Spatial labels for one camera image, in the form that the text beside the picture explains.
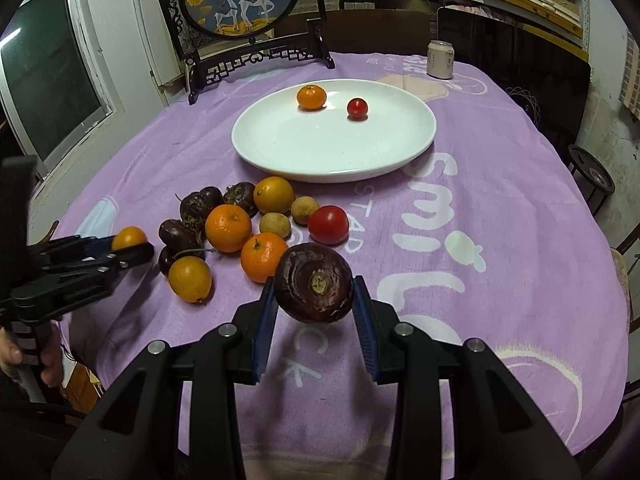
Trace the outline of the person's hand on handle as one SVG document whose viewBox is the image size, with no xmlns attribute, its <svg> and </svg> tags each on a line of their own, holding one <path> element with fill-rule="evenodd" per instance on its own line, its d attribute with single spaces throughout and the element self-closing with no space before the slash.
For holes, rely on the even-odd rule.
<svg viewBox="0 0 640 480">
<path fill-rule="evenodd" d="M 64 372 L 62 364 L 61 337 L 58 326 L 50 324 L 51 335 L 46 346 L 41 352 L 43 370 L 40 377 L 45 385 L 50 388 L 58 388 L 63 381 Z M 20 378 L 17 367 L 23 363 L 23 352 L 2 328 L 0 337 L 1 371 L 3 374 L 17 382 Z"/>
</svg>

